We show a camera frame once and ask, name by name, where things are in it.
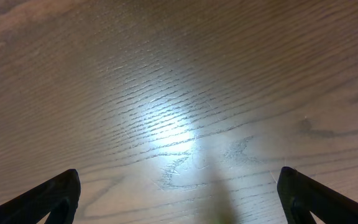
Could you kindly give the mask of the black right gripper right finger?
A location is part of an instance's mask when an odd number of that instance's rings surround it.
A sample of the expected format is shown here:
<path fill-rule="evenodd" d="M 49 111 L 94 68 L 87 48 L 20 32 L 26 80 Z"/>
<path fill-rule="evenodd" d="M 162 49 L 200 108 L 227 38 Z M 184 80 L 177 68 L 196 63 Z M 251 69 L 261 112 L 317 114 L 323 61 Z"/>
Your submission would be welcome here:
<path fill-rule="evenodd" d="M 358 223 L 358 203 L 291 167 L 282 167 L 277 191 L 289 224 Z"/>

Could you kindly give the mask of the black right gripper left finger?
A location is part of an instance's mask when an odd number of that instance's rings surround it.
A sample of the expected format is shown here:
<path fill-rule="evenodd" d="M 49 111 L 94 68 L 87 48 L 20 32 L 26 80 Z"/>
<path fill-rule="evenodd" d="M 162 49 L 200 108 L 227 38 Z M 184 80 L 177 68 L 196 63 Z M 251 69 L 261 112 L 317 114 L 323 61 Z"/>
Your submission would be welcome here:
<path fill-rule="evenodd" d="M 0 223 L 72 224 L 81 193 L 78 172 L 68 169 L 0 205 Z"/>

